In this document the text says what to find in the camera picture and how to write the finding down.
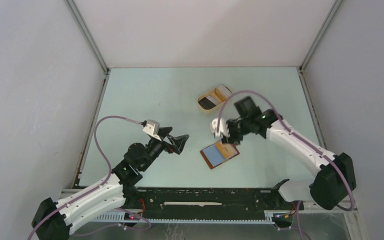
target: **card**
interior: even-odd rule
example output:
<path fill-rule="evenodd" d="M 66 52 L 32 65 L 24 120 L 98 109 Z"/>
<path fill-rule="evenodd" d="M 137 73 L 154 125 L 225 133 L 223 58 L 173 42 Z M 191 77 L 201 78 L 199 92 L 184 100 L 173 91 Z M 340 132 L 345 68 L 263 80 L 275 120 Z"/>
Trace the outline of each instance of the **card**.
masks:
<path fill-rule="evenodd" d="M 200 153 L 210 169 L 239 155 L 235 145 L 223 144 L 221 140 L 202 149 Z"/>

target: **cable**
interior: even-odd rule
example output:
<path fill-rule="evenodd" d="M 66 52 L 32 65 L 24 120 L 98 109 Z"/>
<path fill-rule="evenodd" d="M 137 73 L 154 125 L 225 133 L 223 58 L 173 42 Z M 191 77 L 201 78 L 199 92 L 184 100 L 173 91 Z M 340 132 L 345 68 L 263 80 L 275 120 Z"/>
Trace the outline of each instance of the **cable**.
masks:
<path fill-rule="evenodd" d="M 140 198 L 138 202 L 142 202 L 142 212 L 140 213 L 140 215 L 143 216 L 145 212 L 145 201 L 142 198 Z"/>
<path fill-rule="evenodd" d="M 303 201 L 299 201 L 298 204 L 296 205 L 296 224 L 298 225 L 298 231 L 299 231 L 299 236 L 301 239 L 304 239 L 303 234 L 305 233 L 303 229 L 301 228 L 300 224 L 300 205 L 303 203 Z"/>
<path fill-rule="evenodd" d="M 39 221 L 39 223 L 37 223 L 37 225 L 33 228 L 33 230 L 30 232 L 30 234 L 28 235 L 28 238 L 27 240 L 31 240 L 33 235 L 35 234 L 35 232 L 39 229 L 40 226 L 42 226 L 42 224 L 44 224 L 44 222 L 46 222 L 50 217 L 52 217 L 53 215 L 55 215 L 56 213 L 58 213 L 60 210 L 64 209 L 65 207 L 67 207 L 67 205 L 71 205 L 72 203 L 76 202 L 77 200 L 89 195 L 90 193 L 96 191 L 97 189 L 100 188 L 100 186 L 103 186 L 105 183 L 107 183 L 108 179 L 110 179 L 111 177 L 111 163 L 110 161 L 108 160 L 107 156 L 105 155 L 105 153 L 102 151 L 101 149 L 101 146 L 99 145 L 98 143 L 98 139 L 97 139 L 97 129 L 99 127 L 99 125 L 106 119 L 123 119 L 123 120 L 126 120 L 128 122 L 131 122 L 131 123 L 134 123 L 134 124 L 138 124 L 138 125 L 141 125 L 142 123 L 140 121 L 136 121 L 136 120 L 132 120 L 130 118 L 127 118 L 127 117 L 124 117 L 124 116 L 115 116 L 115 115 L 112 115 L 112 116 L 106 116 L 106 117 L 103 117 L 101 118 L 97 123 L 96 123 L 96 126 L 95 126 L 95 129 L 93 130 L 93 139 L 95 140 L 95 144 L 96 144 L 96 147 L 98 148 L 98 151 L 100 152 L 100 154 L 102 155 L 103 159 L 105 160 L 106 164 L 108 165 L 108 174 L 106 175 L 106 178 L 104 179 L 104 181 L 102 181 L 102 184 L 98 184 L 97 186 L 91 188 L 90 190 L 86 191 L 85 193 L 73 198 L 72 200 L 66 202 L 65 204 L 63 204 L 62 206 L 58 207 L 57 209 L 55 209 L 54 211 L 52 211 L 51 213 L 49 213 L 47 216 L 45 216 L 41 221 Z"/>
<path fill-rule="evenodd" d="M 276 110 L 275 106 L 266 98 L 264 97 L 263 95 L 259 94 L 258 92 L 256 91 L 252 91 L 252 90 L 242 90 L 242 91 L 237 91 L 235 93 L 233 93 L 232 95 L 230 95 L 226 101 L 224 102 L 223 106 L 221 107 L 221 110 L 220 112 L 218 113 L 218 120 L 217 120 L 217 132 L 219 131 L 219 128 L 220 128 L 220 121 L 221 121 L 221 118 L 222 118 L 222 113 L 223 113 L 223 110 L 225 109 L 226 105 L 228 104 L 228 102 L 236 95 L 238 94 L 244 94 L 244 93 L 247 93 L 247 94 L 254 94 L 254 95 L 257 95 L 259 96 L 260 98 L 262 98 L 269 106 L 270 108 L 273 110 L 274 114 L 276 115 L 277 119 L 279 119 L 279 122 L 280 124 L 284 127 L 284 129 L 291 135 L 293 135 L 294 137 L 296 137 L 298 140 L 300 140 L 301 142 L 303 142 L 305 145 L 307 145 L 308 147 L 310 147 L 312 150 L 314 150 L 317 154 L 319 154 L 320 156 L 322 156 L 324 159 L 327 160 L 327 162 L 329 162 L 330 165 L 332 165 L 332 167 L 335 169 L 335 171 L 338 173 L 340 179 L 342 180 L 343 184 L 345 185 L 345 188 L 346 188 L 346 191 L 349 195 L 349 200 L 350 200 L 350 207 L 349 208 L 345 208 L 343 206 L 340 206 L 340 205 L 337 205 L 338 208 L 344 210 L 344 211 L 352 211 L 355 207 L 355 200 L 354 200 L 354 195 L 353 195 L 353 192 L 351 191 L 351 188 L 350 188 L 350 185 L 348 184 L 347 180 L 345 179 L 345 176 L 344 174 L 341 172 L 341 170 L 339 169 L 339 167 L 333 162 L 332 159 L 330 159 L 328 156 L 326 155 L 323 155 L 323 152 L 320 151 L 316 146 L 314 146 L 313 144 L 311 144 L 310 142 L 308 142 L 307 140 L 305 140 L 304 138 L 302 138 L 300 135 L 296 134 L 295 132 L 293 132 L 288 126 L 286 126 L 286 124 L 284 123 L 284 121 L 282 120 L 282 117 L 281 115 L 278 113 L 278 111 Z"/>
<path fill-rule="evenodd" d="M 105 226 L 102 226 L 102 227 L 100 227 L 100 228 L 98 228 L 96 230 L 93 230 L 91 232 L 88 232 L 88 233 L 75 233 L 75 234 L 73 234 L 73 236 L 76 236 L 76 237 L 86 237 L 86 236 L 90 236 L 90 235 L 96 234 L 97 232 L 99 232 L 101 230 L 104 230 L 106 228 L 111 228 L 111 227 L 123 227 L 124 229 L 130 229 L 130 230 L 135 230 L 135 231 L 145 231 L 145 230 L 148 230 L 148 229 L 151 228 L 151 222 L 148 219 L 144 218 L 143 216 L 135 214 L 135 213 L 130 212 L 130 211 L 128 211 L 126 209 L 123 209 L 123 208 L 116 208 L 116 209 L 120 210 L 120 211 L 123 211 L 123 212 L 125 212 L 127 214 L 133 215 L 133 216 L 137 217 L 138 219 L 144 220 L 148 224 L 148 226 L 147 227 L 143 227 L 143 228 L 136 228 L 136 227 L 126 226 L 126 225 L 124 225 L 124 224 L 119 222 L 119 223 L 107 224 Z"/>
<path fill-rule="evenodd" d="M 292 204 L 293 209 L 295 210 L 292 215 L 296 215 L 297 214 L 297 206 L 295 206 L 295 203 L 293 201 L 291 201 L 290 203 Z"/>
<path fill-rule="evenodd" d="M 303 229 L 301 228 L 301 224 L 300 224 L 300 217 L 298 216 L 298 213 L 299 213 L 299 208 L 300 208 L 300 205 L 303 201 L 299 201 L 297 206 L 295 207 L 295 204 L 292 202 L 293 206 L 295 207 L 295 213 L 296 214 L 296 223 L 298 225 L 298 227 L 278 227 L 276 224 L 274 224 L 274 226 L 277 228 L 278 231 L 285 231 L 285 230 L 298 230 L 299 231 L 299 236 L 301 237 L 301 240 L 304 240 L 304 235 L 309 239 L 309 240 L 312 240 L 312 238 L 310 237 L 310 235 L 308 235 L 308 233 L 306 233 L 305 231 L 303 231 Z"/>

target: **light blue table surface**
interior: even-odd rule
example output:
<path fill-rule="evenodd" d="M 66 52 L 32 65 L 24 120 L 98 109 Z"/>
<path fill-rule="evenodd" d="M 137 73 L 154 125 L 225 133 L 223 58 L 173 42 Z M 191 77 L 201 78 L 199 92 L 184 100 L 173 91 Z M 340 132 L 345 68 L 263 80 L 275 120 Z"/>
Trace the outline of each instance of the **light blue table surface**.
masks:
<path fill-rule="evenodd" d="M 197 98 L 225 84 L 233 92 L 254 90 L 266 96 L 281 115 L 299 132 L 317 143 L 316 132 L 295 67 L 179 67 L 114 68 L 110 72 L 98 119 L 120 115 L 138 121 L 156 120 L 172 126 L 171 135 L 189 134 L 181 155 L 163 152 L 143 172 L 137 187 L 265 188 L 283 179 L 310 179 L 300 161 L 261 136 L 249 134 L 238 150 L 240 155 L 211 170 L 200 150 L 215 143 L 210 122 L 218 111 L 206 114 Z M 226 119 L 239 115 L 233 103 L 226 107 Z M 262 111 L 269 107 L 257 96 Z M 112 167 L 133 143 L 146 144 L 142 127 L 120 119 L 108 119 L 97 131 L 99 144 Z M 88 186 L 107 173 L 107 165 L 95 142 L 90 143 L 79 185 Z"/>

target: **small tray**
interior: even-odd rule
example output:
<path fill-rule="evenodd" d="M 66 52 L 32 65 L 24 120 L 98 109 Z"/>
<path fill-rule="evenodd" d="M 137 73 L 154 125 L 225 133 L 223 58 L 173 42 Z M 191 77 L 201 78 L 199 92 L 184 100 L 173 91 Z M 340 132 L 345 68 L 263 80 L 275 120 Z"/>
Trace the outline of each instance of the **small tray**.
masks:
<path fill-rule="evenodd" d="M 230 95 L 232 95 L 232 91 L 221 84 L 199 96 L 197 103 L 204 113 L 210 114 L 219 109 Z"/>

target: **gray wall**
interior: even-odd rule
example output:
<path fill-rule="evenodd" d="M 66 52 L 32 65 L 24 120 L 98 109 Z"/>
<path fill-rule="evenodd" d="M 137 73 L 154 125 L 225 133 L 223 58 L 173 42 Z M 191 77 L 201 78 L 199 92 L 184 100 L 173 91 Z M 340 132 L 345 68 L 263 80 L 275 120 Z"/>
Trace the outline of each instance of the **gray wall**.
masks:
<path fill-rule="evenodd" d="M 0 0 L 0 240 L 72 181 L 102 81 L 63 0 Z"/>
<path fill-rule="evenodd" d="M 305 75 L 328 147 L 353 157 L 369 237 L 384 239 L 384 1 L 344 1 Z"/>

